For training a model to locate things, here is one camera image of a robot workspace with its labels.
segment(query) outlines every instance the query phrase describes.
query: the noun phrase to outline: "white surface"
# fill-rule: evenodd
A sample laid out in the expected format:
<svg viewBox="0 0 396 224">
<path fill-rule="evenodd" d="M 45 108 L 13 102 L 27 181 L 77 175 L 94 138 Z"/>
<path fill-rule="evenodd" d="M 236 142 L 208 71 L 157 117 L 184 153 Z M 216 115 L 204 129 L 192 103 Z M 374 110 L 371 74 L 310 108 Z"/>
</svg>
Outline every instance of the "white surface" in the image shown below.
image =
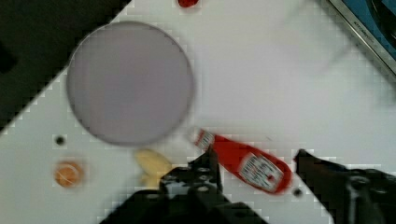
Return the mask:
<svg viewBox="0 0 396 224">
<path fill-rule="evenodd" d="M 225 133 L 291 164 L 300 147 L 331 161 L 396 171 L 395 90 L 337 24 L 311 1 L 135 0 L 115 21 L 145 21 L 183 45 L 198 83 L 189 119 L 155 148 L 176 163 L 199 152 L 183 134 L 191 125 Z M 0 137 L 1 223 L 98 223 L 112 202 L 139 186 L 129 148 L 91 138 L 68 109 L 62 73 Z M 67 135 L 67 147 L 53 137 Z M 52 180 L 54 163 L 83 159 L 87 180 L 69 191 Z M 224 193 L 270 223 L 329 223 L 306 193 L 276 197 L 223 172 Z"/>
</svg>

